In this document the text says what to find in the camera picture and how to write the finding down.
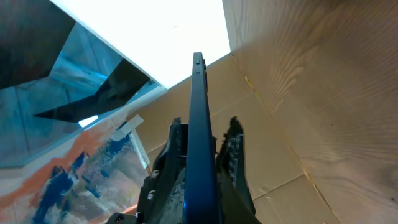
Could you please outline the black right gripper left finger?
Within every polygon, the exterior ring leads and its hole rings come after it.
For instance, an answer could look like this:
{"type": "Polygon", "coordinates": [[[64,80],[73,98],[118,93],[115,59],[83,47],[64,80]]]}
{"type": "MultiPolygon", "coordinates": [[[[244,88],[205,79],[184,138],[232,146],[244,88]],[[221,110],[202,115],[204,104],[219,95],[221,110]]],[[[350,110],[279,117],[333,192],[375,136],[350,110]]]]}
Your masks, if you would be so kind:
{"type": "Polygon", "coordinates": [[[183,223],[188,125],[175,118],[152,174],[141,187],[137,223],[183,223]]]}

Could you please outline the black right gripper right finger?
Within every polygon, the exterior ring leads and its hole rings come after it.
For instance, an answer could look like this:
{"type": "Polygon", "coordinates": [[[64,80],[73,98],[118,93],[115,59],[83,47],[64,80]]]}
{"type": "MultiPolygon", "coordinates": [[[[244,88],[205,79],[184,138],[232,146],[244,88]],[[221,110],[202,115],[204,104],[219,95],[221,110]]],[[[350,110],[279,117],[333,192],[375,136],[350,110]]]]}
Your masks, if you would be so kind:
{"type": "Polygon", "coordinates": [[[221,150],[216,157],[224,223],[253,224],[256,209],[246,180],[244,131],[237,117],[232,117],[224,133],[221,150]]]}

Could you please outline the blue smartphone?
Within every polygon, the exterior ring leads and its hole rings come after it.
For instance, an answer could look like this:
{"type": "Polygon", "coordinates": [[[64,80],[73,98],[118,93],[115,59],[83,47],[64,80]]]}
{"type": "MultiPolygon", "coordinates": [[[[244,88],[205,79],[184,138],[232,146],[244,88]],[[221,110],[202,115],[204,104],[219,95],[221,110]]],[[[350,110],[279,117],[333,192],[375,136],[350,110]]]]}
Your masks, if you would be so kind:
{"type": "Polygon", "coordinates": [[[193,54],[183,219],[186,224],[222,221],[206,65],[201,52],[193,54]]]}

